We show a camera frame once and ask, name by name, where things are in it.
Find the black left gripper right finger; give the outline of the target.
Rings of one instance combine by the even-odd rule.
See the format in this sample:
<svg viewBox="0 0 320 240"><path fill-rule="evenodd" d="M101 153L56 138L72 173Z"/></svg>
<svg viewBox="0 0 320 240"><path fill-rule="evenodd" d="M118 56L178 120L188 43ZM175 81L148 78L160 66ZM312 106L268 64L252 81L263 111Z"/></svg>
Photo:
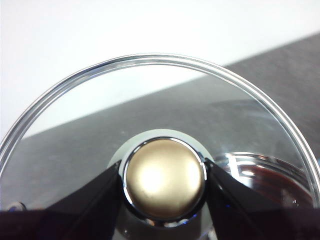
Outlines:
<svg viewBox="0 0 320 240"><path fill-rule="evenodd" d="M205 162L206 203L219 240L318 240L318 208L283 208Z"/></svg>

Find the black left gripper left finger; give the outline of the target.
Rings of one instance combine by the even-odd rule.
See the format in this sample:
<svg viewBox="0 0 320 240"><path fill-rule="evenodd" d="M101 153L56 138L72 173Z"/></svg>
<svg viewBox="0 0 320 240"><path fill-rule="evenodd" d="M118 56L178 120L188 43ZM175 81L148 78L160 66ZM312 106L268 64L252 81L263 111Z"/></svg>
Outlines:
<svg viewBox="0 0 320 240"><path fill-rule="evenodd" d="M1 211L2 240L110 240L121 205L120 163L45 209Z"/></svg>

